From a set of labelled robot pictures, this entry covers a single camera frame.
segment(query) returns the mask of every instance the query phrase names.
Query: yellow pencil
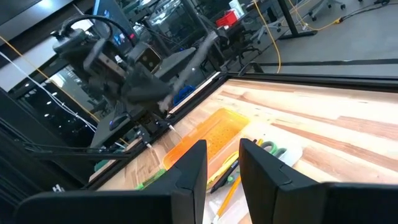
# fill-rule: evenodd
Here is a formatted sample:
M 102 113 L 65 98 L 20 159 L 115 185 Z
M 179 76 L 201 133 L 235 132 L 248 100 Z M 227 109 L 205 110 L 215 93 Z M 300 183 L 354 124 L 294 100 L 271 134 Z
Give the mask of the yellow pencil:
M 238 188 L 238 185 L 241 183 L 241 176 L 235 180 L 234 184 L 232 185 L 231 189 L 228 192 L 228 195 L 226 196 L 223 204 L 221 205 L 220 209 L 218 209 L 216 217 L 214 217 L 213 221 L 211 222 L 212 224 L 216 224 L 217 221 L 220 219 L 221 215 L 223 214 L 226 206 L 229 204 L 229 201 L 231 200 L 232 196 L 235 193 L 235 190 Z
M 259 139 L 258 142 L 257 142 L 257 145 L 258 145 L 258 146 L 261 146 L 261 144 L 262 144 L 263 142 L 264 142 L 264 140 Z

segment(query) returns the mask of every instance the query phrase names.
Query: translucent orange tray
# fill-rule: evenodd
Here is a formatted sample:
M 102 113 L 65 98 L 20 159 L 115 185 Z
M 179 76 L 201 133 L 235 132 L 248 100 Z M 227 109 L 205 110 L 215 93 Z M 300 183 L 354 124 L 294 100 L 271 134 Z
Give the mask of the translucent orange tray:
M 163 158 L 164 167 L 171 168 L 200 139 L 205 139 L 207 142 L 207 161 L 209 162 L 249 122 L 249 119 L 238 113 L 224 108 L 219 109 L 206 121 L 196 126 L 167 153 Z

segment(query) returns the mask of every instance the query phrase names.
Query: scissors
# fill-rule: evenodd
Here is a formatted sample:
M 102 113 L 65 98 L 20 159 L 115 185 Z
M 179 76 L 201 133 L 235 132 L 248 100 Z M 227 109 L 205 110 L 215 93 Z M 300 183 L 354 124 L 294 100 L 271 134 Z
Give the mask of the scissors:
M 286 148 L 278 148 L 277 145 L 272 141 L 264 142 L 262 139 L 260 139 L 257 144 L 276 158 L 279 158 L 286 152 Z

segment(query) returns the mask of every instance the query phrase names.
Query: wooden tabletop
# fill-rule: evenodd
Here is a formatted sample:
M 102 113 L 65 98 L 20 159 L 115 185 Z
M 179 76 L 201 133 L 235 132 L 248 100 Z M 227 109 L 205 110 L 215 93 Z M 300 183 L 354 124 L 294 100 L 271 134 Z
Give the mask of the wooden tabletop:
M 220 108 L 251 119 L 237 138 L 277 133 L 299 142 L 303 156 L 294 169 L 319 182 L 398 184 L 397 94 L 228 80 L 174 126 L 178 134 L 163 135 L 99 190 L 131 190 L 154 175 L 179 135 Z

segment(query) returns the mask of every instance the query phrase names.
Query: monitor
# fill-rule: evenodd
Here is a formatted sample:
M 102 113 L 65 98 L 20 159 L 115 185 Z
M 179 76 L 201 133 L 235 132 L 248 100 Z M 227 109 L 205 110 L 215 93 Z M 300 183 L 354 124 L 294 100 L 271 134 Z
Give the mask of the monitor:
M 115 0 L 95 0 L 93 15 L 105 16 L 120 24 L 129 33 L 129 36 L 125 37 L 117 27 L 112 26 L 113 43 L 123 53 L 127 53 L 132 49 L 131 43 L 127 38 L 133 39 L 136 42 L 137 34 Z M 109 35 L 109 28 L 103 22 L 95 21 L 95 27 L 102 37 Z

